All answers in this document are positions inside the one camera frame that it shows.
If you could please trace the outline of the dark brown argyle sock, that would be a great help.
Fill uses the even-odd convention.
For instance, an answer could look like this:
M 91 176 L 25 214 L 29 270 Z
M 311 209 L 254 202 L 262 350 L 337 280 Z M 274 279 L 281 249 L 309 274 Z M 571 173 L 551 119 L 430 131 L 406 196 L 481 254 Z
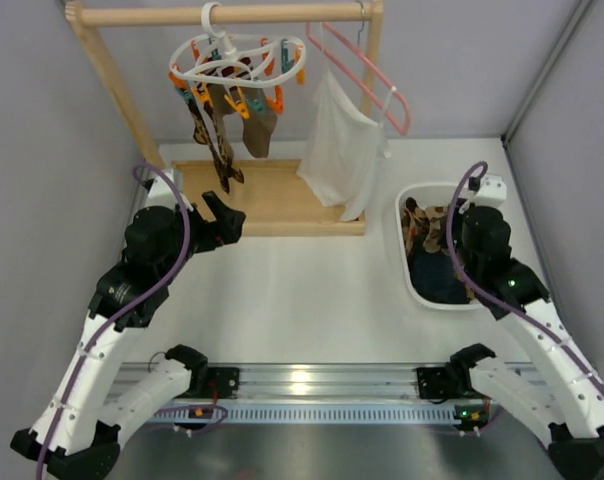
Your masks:
M 192 137 L 197 144 L 208 147 L 220 186 L 225 193 L 229 193 L 230 180 L 244 183 L 242 170 L 233 166 L 234 150 L 227 139 L 224 124 L 224 116 L 231 113 L 232 109 L 220 105 L 223 101 L 221 86 L 212 85 L 209 92 L 210 102 L 200 102 L 194 93 L 186 100 L 194 123 Z

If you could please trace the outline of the plain brown sock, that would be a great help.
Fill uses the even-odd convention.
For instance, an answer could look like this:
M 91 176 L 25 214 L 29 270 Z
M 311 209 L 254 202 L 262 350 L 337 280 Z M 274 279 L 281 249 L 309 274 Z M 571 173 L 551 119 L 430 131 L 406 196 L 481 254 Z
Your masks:
M 242 140 L 254 158 L 269 155 L 271 136 L 276 128 L 278 115 L 270 106 L 261 89 L 241 89 L 248 107 L 248 118 L 240 117 L 243 123 Z

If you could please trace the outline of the white round clip hanger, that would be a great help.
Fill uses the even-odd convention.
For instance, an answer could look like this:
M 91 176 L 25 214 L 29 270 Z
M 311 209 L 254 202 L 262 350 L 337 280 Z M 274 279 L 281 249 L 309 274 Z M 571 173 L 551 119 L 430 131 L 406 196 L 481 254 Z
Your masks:
M 218 2 L 208 2 L 200 15 L 204 33 L 178 47 L 168 76 L 186 100 L 212 105 L 212 85 L 225 89 L 224 102 L 242 118 L 269 109 L 284 113 L 282 84 L 306 78 L 307 47 L 295 36 L 231 34 L 212 23 Z

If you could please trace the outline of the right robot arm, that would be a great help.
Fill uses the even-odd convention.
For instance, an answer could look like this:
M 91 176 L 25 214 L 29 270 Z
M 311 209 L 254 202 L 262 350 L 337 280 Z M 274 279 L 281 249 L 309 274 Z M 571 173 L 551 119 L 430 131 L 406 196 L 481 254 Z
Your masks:
M 484 345 L 452 356 L 468 387 L 496 400 L 546 449 L 565 479 L 604 479 L 604 381 L 567 331 L 536 273 L 515 259 L 511 228 L 490 206 L 452 206 L 446 241 L 455 271 L 526 353 L 545 389 Z

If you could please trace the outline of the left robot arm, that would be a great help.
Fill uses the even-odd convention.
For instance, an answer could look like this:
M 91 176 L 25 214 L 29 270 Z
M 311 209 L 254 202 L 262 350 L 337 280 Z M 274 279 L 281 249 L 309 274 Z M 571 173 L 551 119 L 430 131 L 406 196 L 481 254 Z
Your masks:
M 186 345 L 168 349 L 144 379 L 115 401 L 107 396 L 128 351 L 169 297 L 169 286 L 195 254 L 237 243 L 244 212 L 203 194 L 214 217 L 196 205 L 151 205 L 125 230 L 119 261 L 98 281 L 81 339 L 56 393 L 32 427 L 17 431 L 10 447 L 36 462 L 36 476 L 104 479 L 123 447 L 175 398 L 209 385 L 207 357 Z

